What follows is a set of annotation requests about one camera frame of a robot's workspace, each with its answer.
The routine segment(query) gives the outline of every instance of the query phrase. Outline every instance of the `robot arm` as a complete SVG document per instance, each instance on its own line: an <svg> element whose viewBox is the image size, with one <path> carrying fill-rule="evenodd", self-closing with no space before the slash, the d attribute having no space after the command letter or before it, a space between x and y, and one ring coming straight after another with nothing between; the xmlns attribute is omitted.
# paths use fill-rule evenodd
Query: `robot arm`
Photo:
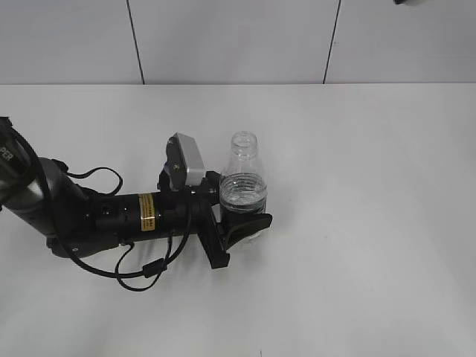
<svg viewBox="0 0 476 357"><path fill-rule="evenodd" d="M42 233L53 254L105 277L159 275L180 254L190 234L198 234L211 268L226 267L230 259L227 250L269 227L272 216L226 213L217 223L212 206L219 203L220 175L205 171L195 140L175 134L167 142L166 152L158 191L116 195L122 178L114 170L101 167L85 175L70 174L61 161L38 158L8 118L0 117L0 202ZM100 169L118 175L119 185L113 192L98 193L70 179ZM171 247L174 236L183 238L173 254L135 273L101 271L80 259L149 239L168 237Z"/></svg>

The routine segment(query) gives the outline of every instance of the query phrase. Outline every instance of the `bottle neck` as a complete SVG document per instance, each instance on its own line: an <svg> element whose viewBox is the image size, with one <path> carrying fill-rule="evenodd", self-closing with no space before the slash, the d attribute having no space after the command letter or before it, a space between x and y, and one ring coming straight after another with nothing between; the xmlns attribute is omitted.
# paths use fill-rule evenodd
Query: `bottle neck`
<svg viewBox="0 0 476 357"><path fill-rule="evenodd" d="M246 160L258 155L258 142L252 132L238 132L231 139L231 152L238 159Z"/></svg>

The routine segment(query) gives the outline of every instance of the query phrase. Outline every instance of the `black cylinder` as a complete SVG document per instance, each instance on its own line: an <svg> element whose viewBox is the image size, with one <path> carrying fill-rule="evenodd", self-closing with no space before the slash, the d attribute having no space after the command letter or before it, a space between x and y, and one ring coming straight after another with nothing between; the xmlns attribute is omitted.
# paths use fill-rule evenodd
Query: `black cylinder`
<svg viewBox="0 0 476 357"><path fill-rule="evenodd" d="M40 158L40 161L50 187L57 224L63 234L69 235L83 225L87 198L53 161L46 158ZM36 179L6 202L5 207L46 237L55 237L51 218L45 209L43 194Z"/></svg>

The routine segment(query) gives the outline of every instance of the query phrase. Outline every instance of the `white wall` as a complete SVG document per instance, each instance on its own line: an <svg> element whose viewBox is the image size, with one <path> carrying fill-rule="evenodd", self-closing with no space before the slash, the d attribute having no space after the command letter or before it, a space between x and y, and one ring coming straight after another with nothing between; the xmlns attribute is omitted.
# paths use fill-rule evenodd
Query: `white wall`
<svg viewBox="0 0 476 357"><path fill-rule="evenodd" d="M126 2L1 0L0 83L140 83Z"/></svg>
<svg viewBox="0 0 476 357"><path fill-rule="evenodd" d="M475 17L475 0L342 0L327 82L474 82Z"/></svg>
<svg viewBox="0 0 476 357"><path fill-rule="evenodd" d="M339 0L130 0L145 83L322 83ZM476 81L475 0L341 0L327 83ZM126 0L0 1L0 84L140 83Z"/></svg>
<svg viewBox="0 0 476 357"><path fill-rule="evenodd" d="M336 0L133 0L146 83L319 83Z"/></svg>

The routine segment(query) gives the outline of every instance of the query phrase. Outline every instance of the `black strap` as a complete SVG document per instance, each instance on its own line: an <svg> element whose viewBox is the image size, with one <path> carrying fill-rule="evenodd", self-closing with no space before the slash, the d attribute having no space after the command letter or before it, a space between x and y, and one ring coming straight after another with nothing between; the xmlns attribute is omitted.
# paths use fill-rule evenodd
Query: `black strap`
<svg viewBox="0 0 476 357"><path fill-rule="evenodd" d="M96 167L92 170L89 170L87 173L69 173L68 172L68 170L69 170L68 165L66 165L64 162L62 162L60 160L56 160L56 159L52 159L52 161L60 168L61 171L63 171L67 176L72 177L73 179L75 179L75 178L76 179L87 179L90 175L92 175L93 173L95 173L96 171L99 171L99 170L111 171L112 173L114 173L118 177L118 179L119 179L118 185L116 186L116 188L113 191L111 191L109 193L98 193L97 191L94 191L90 188L80 186L81 189L83 191L85 191L86 195L88 195L88 196L101 195L101 196L105 196L105 197L111 197L111 196L115 196L120 191L120 189L122 188L122 185L123 185L122 177L120 177L120 175L110 167Z"/></svg>

